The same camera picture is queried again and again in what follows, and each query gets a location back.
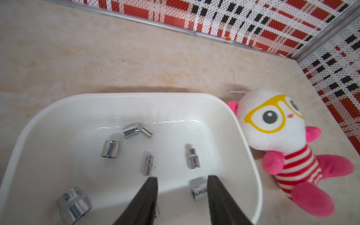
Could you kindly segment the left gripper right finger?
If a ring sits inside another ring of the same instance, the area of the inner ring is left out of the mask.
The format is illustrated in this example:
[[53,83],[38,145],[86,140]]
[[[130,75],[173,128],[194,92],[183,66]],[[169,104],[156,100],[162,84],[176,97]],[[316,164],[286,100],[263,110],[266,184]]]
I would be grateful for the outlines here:
[[209,175],[207,180],[208,203],[213,225],[251,225],[219,177]]

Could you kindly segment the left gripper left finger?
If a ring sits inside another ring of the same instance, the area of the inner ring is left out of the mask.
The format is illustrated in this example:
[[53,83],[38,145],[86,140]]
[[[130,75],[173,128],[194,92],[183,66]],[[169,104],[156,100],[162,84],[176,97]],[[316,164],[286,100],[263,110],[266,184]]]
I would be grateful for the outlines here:
[[158,197],[158,179],[149,177],[113,225],[153,225]]

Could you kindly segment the slim chrome socket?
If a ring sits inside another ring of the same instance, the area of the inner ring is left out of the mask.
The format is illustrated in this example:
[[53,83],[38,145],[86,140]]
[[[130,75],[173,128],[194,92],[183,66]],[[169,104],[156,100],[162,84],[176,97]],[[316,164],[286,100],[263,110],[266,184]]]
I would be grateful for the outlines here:
[[153,161],[154,156],[153,155],[147,155],[144,163],[144,176],[152,176],[152,169],[153,169]]

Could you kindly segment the large chrome socket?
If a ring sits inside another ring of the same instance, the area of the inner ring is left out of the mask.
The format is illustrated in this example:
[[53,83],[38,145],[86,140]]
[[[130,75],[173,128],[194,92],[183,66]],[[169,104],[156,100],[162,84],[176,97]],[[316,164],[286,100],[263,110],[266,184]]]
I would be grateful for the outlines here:
[[56,204],[59,216],[66,225],[74,225],[92,209],[92,204],[79,187],[74,187],[61,195]]

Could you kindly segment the short wide chrome socket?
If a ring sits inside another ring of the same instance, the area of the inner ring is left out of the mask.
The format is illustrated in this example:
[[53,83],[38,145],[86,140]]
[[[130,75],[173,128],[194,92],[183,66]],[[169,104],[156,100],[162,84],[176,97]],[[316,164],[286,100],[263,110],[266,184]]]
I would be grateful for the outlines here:
[[120,144],[120,141],[117,140],[106,140],[101,152],[101,157],[117,158]]

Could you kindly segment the small chrome socket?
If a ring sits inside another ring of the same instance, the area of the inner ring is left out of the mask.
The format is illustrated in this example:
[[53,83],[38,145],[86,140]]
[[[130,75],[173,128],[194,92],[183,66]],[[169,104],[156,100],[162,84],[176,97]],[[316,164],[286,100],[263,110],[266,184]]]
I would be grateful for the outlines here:
[[141,133],[145,135],[147,138],[152,138],[155,134],[154,130],[146,125],[142,126]]

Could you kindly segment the white plastic storage box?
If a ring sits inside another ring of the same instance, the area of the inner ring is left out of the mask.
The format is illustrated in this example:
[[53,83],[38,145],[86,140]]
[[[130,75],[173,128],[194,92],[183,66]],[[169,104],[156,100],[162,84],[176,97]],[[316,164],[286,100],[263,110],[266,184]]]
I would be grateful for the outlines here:
[[[154,130],[125,139],[135,122]],[[117,158],[101,157],[106,140],[120,141]],[[188,166],[186,145],[199,156]],[[157,225],[208,225],[205,199],[191,188],[211,174],[244,214],[257,223],[263,203],[260,176],[232,110],[200,93],[81,94],[62,99],[32,118],[20,134],[1,185],[1,224],[61,225],[56,200],[79,187],[93,208],[80,225],[110,225],[146,181],[154,156],[160,215]]]

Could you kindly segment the pink white plush doll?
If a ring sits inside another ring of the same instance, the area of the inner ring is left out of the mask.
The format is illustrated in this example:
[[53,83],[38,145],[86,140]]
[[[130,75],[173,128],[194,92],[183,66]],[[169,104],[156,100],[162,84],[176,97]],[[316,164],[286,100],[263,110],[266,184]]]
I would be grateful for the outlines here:
[[314,154],[309,144],[322,130],[306,126],[294,101],[282,92],[259,88],[228,106],[248,145],[265,152],[262,168],[275,177],[285,195],[310,215],[330,216],[334,202],[318,183],[352,174],[353,163],[343,156]]

